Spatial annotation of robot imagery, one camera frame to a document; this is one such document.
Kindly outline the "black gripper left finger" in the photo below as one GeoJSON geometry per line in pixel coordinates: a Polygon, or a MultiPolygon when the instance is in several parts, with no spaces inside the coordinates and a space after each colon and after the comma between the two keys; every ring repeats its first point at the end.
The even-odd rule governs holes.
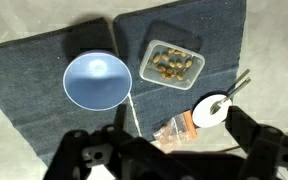
{"type": "Polygon", "coordinates": [[[69,131],[63,136],[43,180],[87,180],[92,169],[99,165],[117,180],[135,180],[132,161],[119,148],[131,138],[117,125],[107,125],[92,134],[69,131]]]}

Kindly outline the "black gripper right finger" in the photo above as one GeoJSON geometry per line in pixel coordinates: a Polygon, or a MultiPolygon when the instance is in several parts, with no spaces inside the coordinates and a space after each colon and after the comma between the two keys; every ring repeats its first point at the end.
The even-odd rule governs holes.
{"type": "Polygon", "coordinates": [[[225,128],[247,154],[238,180],[277,180],[288,171],[288,136],[270,125],[258,124],[238,106],[228,108],[225,128]]]}

